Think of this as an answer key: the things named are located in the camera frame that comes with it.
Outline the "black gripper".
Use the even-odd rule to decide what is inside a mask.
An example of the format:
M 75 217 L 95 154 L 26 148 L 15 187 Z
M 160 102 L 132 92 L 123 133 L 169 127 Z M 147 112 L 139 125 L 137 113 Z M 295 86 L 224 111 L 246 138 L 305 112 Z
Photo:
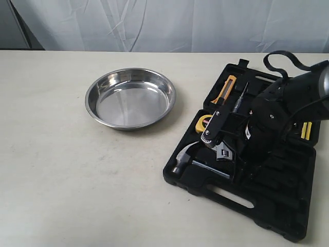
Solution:
M 293 125 L 291 96 L 285 89 L 284 85 L 269 86 L 251 102 L 252 114 L 237 123 L 232 122 L 234 114 L 230 108 L 220 106 L 209 120 L 201 141 L 210 149 L 217 142 L 224 142 L 245 163 L 265 162 Z

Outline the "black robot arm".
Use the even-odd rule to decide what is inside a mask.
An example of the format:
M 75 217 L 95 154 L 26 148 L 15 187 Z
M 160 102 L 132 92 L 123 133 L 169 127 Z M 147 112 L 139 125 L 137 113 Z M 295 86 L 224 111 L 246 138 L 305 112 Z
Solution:
M 258 94 L 251 102 L 251 115 L 237 128 L 225 129 L 233 111 L 221 106 L 201 135 L 203 143 L 213 148 L 225 135 L 231 135 L 238 141 L 236 153 L 262 158 L 273 152 L 294 123 L 327 120 L 328 61 L 297 67 L 305 73 L 283 76 Z

